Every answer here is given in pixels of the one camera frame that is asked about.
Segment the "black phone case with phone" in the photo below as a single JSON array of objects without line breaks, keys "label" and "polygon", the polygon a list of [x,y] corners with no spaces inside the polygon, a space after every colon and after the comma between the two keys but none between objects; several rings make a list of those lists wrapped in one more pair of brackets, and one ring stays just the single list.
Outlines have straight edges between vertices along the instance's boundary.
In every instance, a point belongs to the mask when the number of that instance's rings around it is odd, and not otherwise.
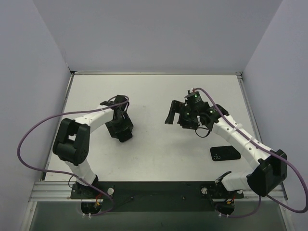
[{"label": "black phone case with phone", "polygon": [[126,142],[129,139],[131,139],[132,137],[133,137],[133,135],[132,135],[130,130],[125,130],[125,131],[117,133],[117,139],[120,142]]}]

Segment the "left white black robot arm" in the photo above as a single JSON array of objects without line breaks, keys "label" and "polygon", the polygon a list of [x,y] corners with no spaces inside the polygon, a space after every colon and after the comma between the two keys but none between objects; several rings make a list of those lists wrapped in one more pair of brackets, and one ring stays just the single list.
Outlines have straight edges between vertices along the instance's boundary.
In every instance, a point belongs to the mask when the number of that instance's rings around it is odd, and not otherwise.
[{"label": "left white black robot arm", "polygon": [[69,166],[88,198],[95,197],[99,191],[98,177],[87,161],[90,135],[105,125],[111,138],[120,142],[130,140],[134,126],[127,113],[128,106],[128,97],[117,95],[100,103],[93,112],[75,119],[64,118],[60,123],[52,152]]}]

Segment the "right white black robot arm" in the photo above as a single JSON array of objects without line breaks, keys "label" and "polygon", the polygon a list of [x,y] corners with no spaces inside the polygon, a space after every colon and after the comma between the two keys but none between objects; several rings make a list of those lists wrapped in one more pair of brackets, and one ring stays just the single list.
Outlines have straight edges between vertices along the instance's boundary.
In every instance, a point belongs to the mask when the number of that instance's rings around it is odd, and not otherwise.
[{"label": "right white black robot arm", "polygon": [[175,114],[179,114],[177,123],[182,128],[207,128],[238,151],[252,169],[251,172],[226,172],[217,178],[217,184],[229,192],[252,190],[265,197],[286,179],[287,156],[282,150],[275,152],[260,143],[219,104],[210,106],[203,101],[199,92],[191,92],[184,99],[171,102],[165,124],[173,124]]}]

